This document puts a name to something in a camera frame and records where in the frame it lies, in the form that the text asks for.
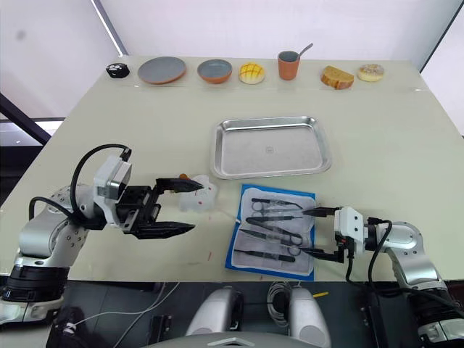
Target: orange cup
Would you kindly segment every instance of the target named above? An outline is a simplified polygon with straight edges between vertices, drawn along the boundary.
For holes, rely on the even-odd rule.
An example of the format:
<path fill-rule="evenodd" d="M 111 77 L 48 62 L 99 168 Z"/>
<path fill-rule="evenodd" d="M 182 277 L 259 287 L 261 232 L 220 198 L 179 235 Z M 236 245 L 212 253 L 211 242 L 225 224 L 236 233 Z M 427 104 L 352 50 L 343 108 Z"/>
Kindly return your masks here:
<path fill-rule="evenodd" d="M 294 51 L 283 51 L 278 54 L 278 74 L 282 80 L 293 80 L 297 76 L 299 55 Z"/>

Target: spoon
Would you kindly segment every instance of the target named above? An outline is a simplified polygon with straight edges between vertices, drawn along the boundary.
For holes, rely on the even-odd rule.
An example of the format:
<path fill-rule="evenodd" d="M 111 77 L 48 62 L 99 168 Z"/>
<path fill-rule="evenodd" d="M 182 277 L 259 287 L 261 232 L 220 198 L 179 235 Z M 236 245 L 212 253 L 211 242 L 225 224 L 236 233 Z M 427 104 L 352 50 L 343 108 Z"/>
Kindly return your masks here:
<path fill-rule="evenodd" d="M 307 45 L 306 47 L 303 48 L 303 50 L 298 54 L 298 59 L 308 50 L 312 47 L 312 43 Z"/>

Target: beige tabletop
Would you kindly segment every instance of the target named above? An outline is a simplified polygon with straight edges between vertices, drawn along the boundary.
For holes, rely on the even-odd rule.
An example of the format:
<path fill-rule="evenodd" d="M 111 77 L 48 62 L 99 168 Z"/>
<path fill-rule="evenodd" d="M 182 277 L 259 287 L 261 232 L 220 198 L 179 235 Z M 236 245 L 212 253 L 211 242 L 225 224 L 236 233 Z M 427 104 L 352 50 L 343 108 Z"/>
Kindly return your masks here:
<path fill-rule="evenodd" d="M 0 273 L 12 268 L 18 234 L 33 196 L 50 196 L 70 183 L 78 160 L 100 144 L 118 142 L 133 149 L 131 185 L 155 178 L 208 174 L 218 188 L 217 209 L 180 212 L 178 197 L 160 197 L 158 220 L 193 223 L 195 229 L 167 240 L 139 241 L 115 228 L 92 231 L 70 271 L 70 278 L 98 281 L 258 281 L 276 279 L 226 270 L 242 183 L 316 193 L 317 203 L 349 205 L 367 216 L 403 220 L 423 233 L 426 252 L 445 279 L 462 279 L 464 231 L 464 140 L 409 62 L 380 62 L 378 83 L 355 79 L 335 91 L 319 80 L 326 65 L 355 73 L 361 61 L 302 61 L 296 80 L 278 77 L 275 60 L 258 85 L 239 82 L 245 59 L 228 59 L 229 81 L 205 83 L 196 73 L 202 58 L 185 58 L 187 73 L 165 86 L 139 80 L 138 67 L 149 57 L 123 57 L 127 78 L 105 72 L 63 122 L 24 174 L 0 211 Z M 309 115 L 323 126 L 332 166 L 321 174 L 226 181 L 210 172 L 212 131 L 223 120 Z M 80 181 L 91 183 L 107 153 L 84 167 Z M 317 219 L 318 247 L 334 250 L 332 219 Z M 355 259 L 353 278 L 366 279 L 366 252 Z M 342 281 L 347 265 L 315 262 L 317 281 Z M 381 255 L 377 280 L 394 279 Z"/>

